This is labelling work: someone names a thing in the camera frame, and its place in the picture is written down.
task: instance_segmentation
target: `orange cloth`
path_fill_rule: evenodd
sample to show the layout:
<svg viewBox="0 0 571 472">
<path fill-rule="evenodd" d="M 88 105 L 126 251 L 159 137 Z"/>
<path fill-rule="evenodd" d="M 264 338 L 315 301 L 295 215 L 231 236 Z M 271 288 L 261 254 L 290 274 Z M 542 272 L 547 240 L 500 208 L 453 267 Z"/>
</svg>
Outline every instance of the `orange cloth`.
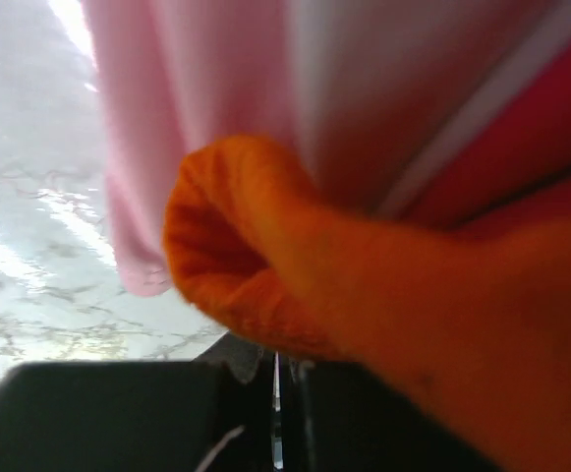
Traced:
<svg viewBox="0 0 571 472">
<path fill-rule="evenodd" d="M 571 218 L 481 241 L 374 221 L 237 137 L 184 160 L 164 247 L 242 336 L 363 363 L 510 470 L 571 470 Z"/>
</svg>

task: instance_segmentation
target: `pink fabric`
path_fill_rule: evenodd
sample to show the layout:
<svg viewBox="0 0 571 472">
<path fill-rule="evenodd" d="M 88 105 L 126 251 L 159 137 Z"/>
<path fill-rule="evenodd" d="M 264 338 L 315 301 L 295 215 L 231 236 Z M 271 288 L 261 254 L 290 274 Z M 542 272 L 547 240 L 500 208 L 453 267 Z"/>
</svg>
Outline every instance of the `pink fabric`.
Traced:
<svg viewBox="0 0 571 472">
<path fill-rule="evenodd" d="M 85 5 L 112 146 L 112 241 L 124 284 L 140 295 L 169 287 L 162 214 L 187 152 L 268 134 L 296 147 L 336 202 L 374 208 L 542 23 L 556 18 L 569 33 L 539 40 L 542 60 L 521 61 L 529 79 L 571 42 L 571 0 Z M 525 85 L 504 84 L 499 102 Z"/>
</svg>

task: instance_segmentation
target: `marble surface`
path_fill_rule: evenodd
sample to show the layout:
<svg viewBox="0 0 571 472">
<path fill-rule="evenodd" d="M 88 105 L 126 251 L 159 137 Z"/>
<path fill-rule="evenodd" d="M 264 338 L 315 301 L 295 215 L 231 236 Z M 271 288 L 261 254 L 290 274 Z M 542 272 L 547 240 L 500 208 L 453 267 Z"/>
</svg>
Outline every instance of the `marble surface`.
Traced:
<svg viewBox="0 0 571 472">
<path fill-rule="evenodd" d="M 123 290 L 78 0 L 0 0 L 0 378 L 43 359 L 193 358 L 221 327 L 174 292 Z"/>
</svg>

